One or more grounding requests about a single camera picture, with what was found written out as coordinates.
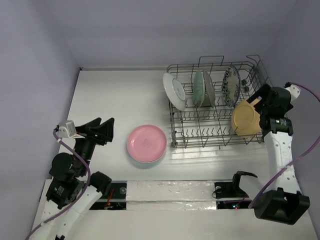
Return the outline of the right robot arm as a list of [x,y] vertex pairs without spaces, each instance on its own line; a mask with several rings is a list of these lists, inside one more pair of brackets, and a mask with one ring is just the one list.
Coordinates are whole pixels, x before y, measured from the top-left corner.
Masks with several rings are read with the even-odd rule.
[[310,207],[310,198],[301,193],[295,177],[293,124],[286,117],[300,92],[298,86],[290,82],[284,87],[271,87],[266,83],[247,99],[260,115],[259,126],[272,178],[262,184],[254,173],[239,171],[240,177],[230,183],[230,190],[235,196],[246,194],[251,200],[248,208],[254,210],[258,219],[294,225]]

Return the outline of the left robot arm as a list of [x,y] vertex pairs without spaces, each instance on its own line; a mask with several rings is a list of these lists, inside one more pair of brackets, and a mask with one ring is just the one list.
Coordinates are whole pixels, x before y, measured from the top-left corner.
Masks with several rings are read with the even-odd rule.
[[97,145],[114,137],[113,117],[100,117],[80,126],[61,121],[53,130],[56,141],[68,152],[58,153],[51,162],[52,177],[45,194],[40,223],[26,236],[28,240],[69,240],[92,205],[110,194],[112,179],[92,173],[90,162]]

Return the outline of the pink plate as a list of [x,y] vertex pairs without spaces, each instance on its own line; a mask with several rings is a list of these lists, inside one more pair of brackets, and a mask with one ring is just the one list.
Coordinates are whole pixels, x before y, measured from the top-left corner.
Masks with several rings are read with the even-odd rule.
[[126,141],[127,151],[164,151],[167,149],[167,137],[163,130],[152,124],[136,127]]

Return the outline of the blue patterned plate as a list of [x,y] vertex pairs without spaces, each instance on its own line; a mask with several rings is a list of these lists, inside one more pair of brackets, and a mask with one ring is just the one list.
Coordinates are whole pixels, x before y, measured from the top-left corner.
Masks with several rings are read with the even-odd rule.
[[221,91],[224,103],[227,107],[233,108],[240,95],[241,78],[237,68],[230,65],[224,72]]

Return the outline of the yellow plate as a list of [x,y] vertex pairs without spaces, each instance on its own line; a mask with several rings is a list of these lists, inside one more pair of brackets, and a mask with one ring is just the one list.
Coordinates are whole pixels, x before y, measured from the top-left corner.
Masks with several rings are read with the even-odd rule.
[[246,139],[261,131],[260,114],[254,108],[254,105],[259,101],[259,99],[255,99],[248,103],[245,99],[237,104],[232,111],[231,127],[238,136]]

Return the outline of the light blue plate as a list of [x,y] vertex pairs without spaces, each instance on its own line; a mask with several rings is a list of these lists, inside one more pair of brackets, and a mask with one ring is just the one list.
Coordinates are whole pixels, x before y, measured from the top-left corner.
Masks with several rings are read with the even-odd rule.
[[137,168],[137,169],[151,169],[151,168],[154,168],[156,166],[158,166],[161,162],[163,161],[163,157],[160,157],[158,158],[157,160],[155,161],[152,161],[152,162],[140,162],[140,161],[136,161],[134,160],[133,158],[131,158],[129,160],[129,163]]

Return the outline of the grey plate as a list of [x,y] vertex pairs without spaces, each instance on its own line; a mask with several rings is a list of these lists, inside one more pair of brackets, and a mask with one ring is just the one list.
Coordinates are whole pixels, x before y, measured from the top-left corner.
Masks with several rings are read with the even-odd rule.
[[210,105],[215,107],[216,95],[215,95],[215,88],[212,82],[212,78],[206,70],[203,70],[203,78],[205,82],[205,87],[207,91],[207,95],[209,98]]

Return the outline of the green plate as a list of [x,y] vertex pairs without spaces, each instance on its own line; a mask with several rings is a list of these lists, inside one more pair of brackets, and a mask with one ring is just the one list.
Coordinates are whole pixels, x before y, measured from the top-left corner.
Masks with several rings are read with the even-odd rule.
[[205,99],[206,87],[203,74],[200,70],[197,70],[193,80],[193,104],[196,108],[200,108]]

